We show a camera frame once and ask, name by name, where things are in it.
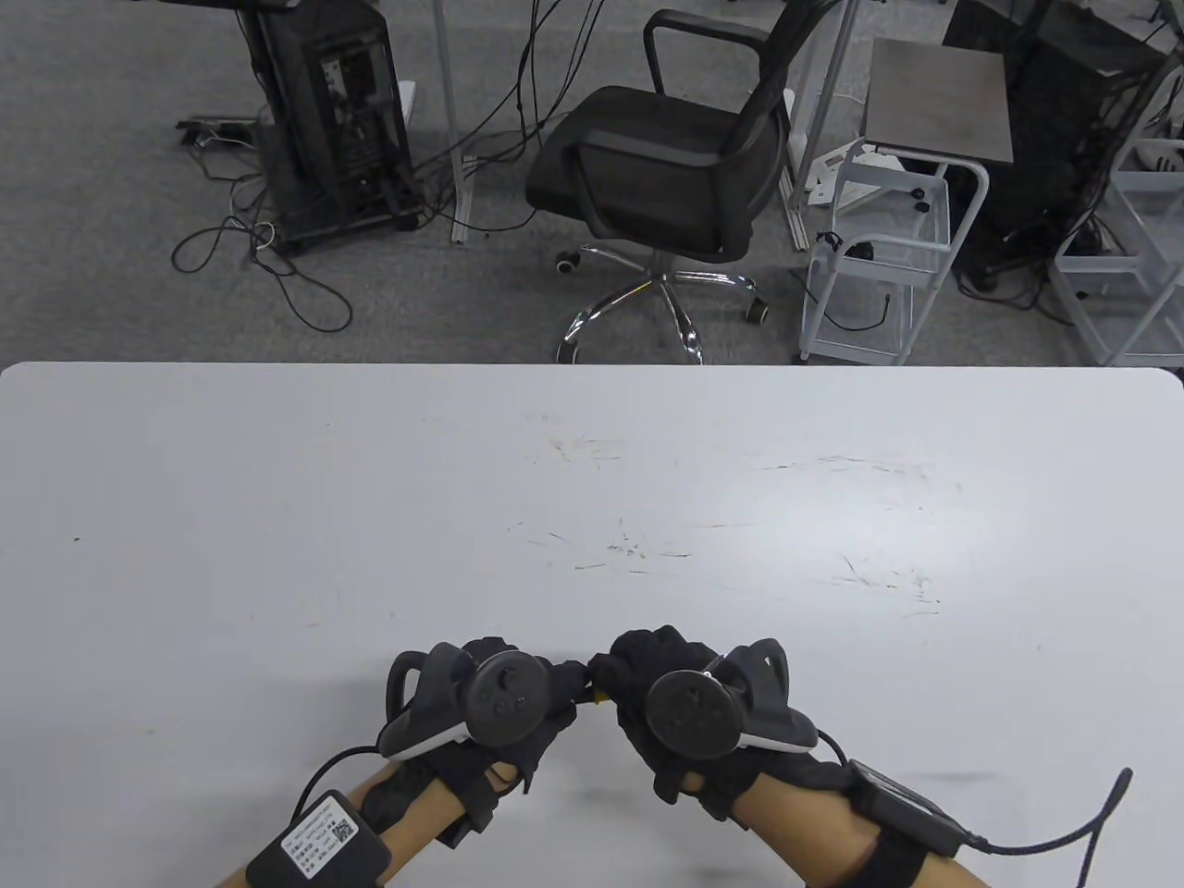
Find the person's left hand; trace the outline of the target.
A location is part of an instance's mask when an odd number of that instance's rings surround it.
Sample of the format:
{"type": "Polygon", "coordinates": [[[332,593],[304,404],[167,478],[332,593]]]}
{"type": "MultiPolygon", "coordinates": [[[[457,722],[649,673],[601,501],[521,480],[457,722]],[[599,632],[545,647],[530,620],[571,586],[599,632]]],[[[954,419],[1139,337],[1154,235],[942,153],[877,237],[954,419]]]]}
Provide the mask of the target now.
{"type": "Polygon", "coordinates": [[[368,807],[403,821],[440,783],[462,807],[452,834],[482,832],[503,796],[530,786],[587,691],[583,663],[554,663],[497,635],[399,654],[386,688],[388,723],[377,740],[397,768],[368,807]]]}

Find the person's right hand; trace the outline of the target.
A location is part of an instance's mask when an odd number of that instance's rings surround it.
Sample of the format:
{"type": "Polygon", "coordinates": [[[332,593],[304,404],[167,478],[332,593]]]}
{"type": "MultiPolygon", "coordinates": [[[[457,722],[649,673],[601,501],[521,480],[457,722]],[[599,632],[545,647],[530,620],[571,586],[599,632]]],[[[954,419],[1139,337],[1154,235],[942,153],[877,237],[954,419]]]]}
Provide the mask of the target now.
{"type": "Polygon", "coordinates": [[[735,821],[736,800],[761,776],[834,794],[851,785],[847,765],[813,757],[818,731],[789,706],[777,641],[722,656],[669,625],[631,630],[593,656],[588,673],[664,803],[693,796],[715,821],[735,821]]]}

